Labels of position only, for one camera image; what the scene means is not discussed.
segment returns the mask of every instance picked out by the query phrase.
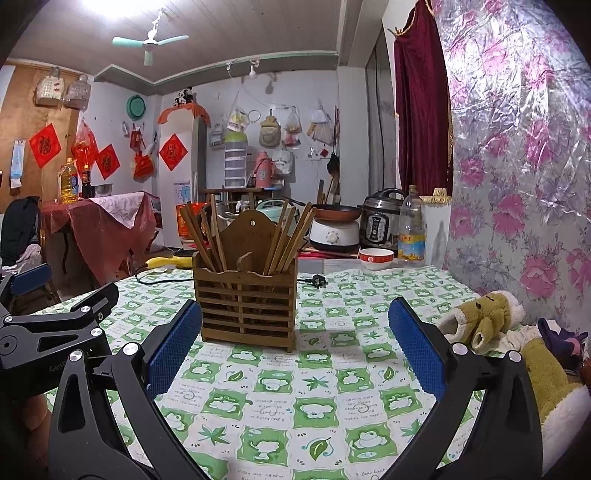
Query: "pink thermos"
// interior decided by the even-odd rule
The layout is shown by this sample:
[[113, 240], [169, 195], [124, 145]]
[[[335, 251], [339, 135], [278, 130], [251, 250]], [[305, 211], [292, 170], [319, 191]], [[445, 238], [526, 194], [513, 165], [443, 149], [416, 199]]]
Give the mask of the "pink thermos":
[[267, 189], [272, 186], [271, 180], [275, 174], [275, 164], [267, 155], [267, 152], [261, 152], [256, 158], [256, 167], [254, 175], [256, 177], [255, 186], [258, 189]]

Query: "white wall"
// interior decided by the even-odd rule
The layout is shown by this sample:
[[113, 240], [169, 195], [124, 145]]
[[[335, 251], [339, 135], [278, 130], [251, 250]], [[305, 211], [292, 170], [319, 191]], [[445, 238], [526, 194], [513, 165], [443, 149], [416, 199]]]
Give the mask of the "white wall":
[[363, 205], [369, 194], [369, 120], [365, 69], [339, 67], [341, 204]]
[[[272, 84], [272, 93], [266, 93], [265, 90]], [[302, 202], [315, 202], [318, 191], [318, 182], [324, 179], [325, 190], [328, 189], [330, 176], [326, 171], [326, 159], [314, 160], [308, 158], [310, 147], [313, 147], [318, 153], [325, 147], [319, 142], [313, 141], [306, 135], [310, 125], [311, 113], [317, 108], [318, 99], [327, 113], [333, 117], [335, 105], [338, 102], [338, 85], [336, 72], [331, 71], [300, 71], [300, 72], [281, 72], [277, 73], [277, 81], [271, 82], [268, 75], [261, 74], [256, 79], [228, 79], [219, 82], [207, 83], [193, 88], [193, 94], [199, 105], [207, 110], [212, 123], [215, 124], [221, 116], [226, 119], [233, 101], [238, 96], [238, 104], [245, 111], [258, 110], [261, 113], [261, 121], [269, 115], [271, 107], [273, 115], [277, 117], [280, 125], [283, 127], [290, 114], [289, 109], [281, 109], [281, 105], [294, 105], [299, 108], [300, 121], [303, 133], [300, 134], [301, 145], [295, 149], [294, 172], [289, 177], [289, 188], [285, 190], [286, 194]], [[165, 95], [162, 99], [161, 108], [165, 109], [173, 105], [175, 93]], [[265, 150], [259, 144], [259, 124], [253, 124], [248, 127], [246, 134], [250, 150], [254, 152], [253, 158], [256, 158], [258, 151]], [[266, 149], [268, 154], [272, 154], [271, 149]], [[224, 152], [223, 150], [207, 149], [207, 187], [220, 188], [224, 185]]]
[[[88, 110], [81, 112], [80, 118], [85, 119], [95, 134], [99, 150], [112, 143], [121, 163], [119, 170], [106, 180], [103, 179], [98, 167], [94, 165], [91, 172], [92, 184], [112, 183], [113, 194], [137, 192], [139, 190], [152, 193], [152, 177], [144, 178], [142, 181], [133, 179], [131, 161], [135, 153], [129, 147], [129, 138], [123, 136], [123, 122], [125, 121], [130, 129], [133, 124], [133, 121], [127, 115], [127, 100], [131, 96], [137, 95], [136, 92], [110, 83], [92, 82], [91, 85], [92, 91]], [[149, 98], [143, 98], [146, 103], [146, 113], [139, 122], [136, 122], [136, 125], [139, 123], [144, 126], [144, 142], [148, 145], [154, 134], [155, 118], [158, 118], [160, 113], [157, 112], [160, 97], [152, 95]], [[157, 163], [157, 153], [154, 155], [154, 161]]]
[[2, 104], [4, 103], [8, 84], [10, 83], [15, 68], [14, 65], [2, 65], [2, 68], [0, 69], [0, 108], [2, 108]]

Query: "white refrigerator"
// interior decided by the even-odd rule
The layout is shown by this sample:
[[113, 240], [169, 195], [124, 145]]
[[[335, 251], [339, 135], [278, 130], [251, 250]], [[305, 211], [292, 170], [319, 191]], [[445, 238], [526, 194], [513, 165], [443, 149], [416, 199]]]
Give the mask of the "white refrigerator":
[[172, 171], [158, 155], [158, 196], [164, 245], [179, 248], [177, 205], [188, 200], [206, 201], [206, 195], [200, 191], [206, 187], [207, 125], [201, 117], [194, 118], [190, 110], [175, 110], [169, 114], [168, 121], [160, 125], [159, 150], [174, 134], [188, 153]]

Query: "ceiling fan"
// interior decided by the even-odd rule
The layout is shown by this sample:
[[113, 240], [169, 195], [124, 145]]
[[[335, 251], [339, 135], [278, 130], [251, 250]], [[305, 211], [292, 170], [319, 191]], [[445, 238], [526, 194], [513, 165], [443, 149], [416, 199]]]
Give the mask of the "ceiling fan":
[[148, 39], [141, 41], [141, 40], [132, 40], [130, 38], [122, 38], [122, 37], [115, 37], [113, 38], [113, 45], [117, 47], [134, 47], [139, 48], [143, 47], [144, 49], [144, 65], [147, 67], [151, 67], [154, 61], [152, 51], [154, 47], [166, 45], [167, 43], [173, 43], [180, 40], [186, 40], [189, 38], [188, 35], [180, 35], [178, 37], [171, 37], [166, 38], [165, 40], [154, 40], [154, 37], [158, 33], [158, 22], [162, 19], [162, 14], [164, 9], [160, 9], [158, 12], [158, 18], [152, 22], [152, 30], [148, 32]]

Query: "red cloth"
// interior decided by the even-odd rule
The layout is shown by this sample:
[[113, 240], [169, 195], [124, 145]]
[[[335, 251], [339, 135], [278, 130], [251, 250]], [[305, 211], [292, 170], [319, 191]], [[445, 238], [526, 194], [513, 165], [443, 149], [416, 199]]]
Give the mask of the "red cloth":
[[418, 0], [394, 42], [396, 111], [400, 120], [398, 169], [402, 189], [420, 195], [435, 188], [452, 194], [447, 70], [439, 31], [427, 5]]
[[41, 207], [41, 227], [46, 235], [58, 232], [68, 222], [71, 222], [82, 258], [101, 285], [115, 279], [129, 250], [142, 257], [156, 230], [152, 203], [147, 195], [131, 230], [90, 200]]

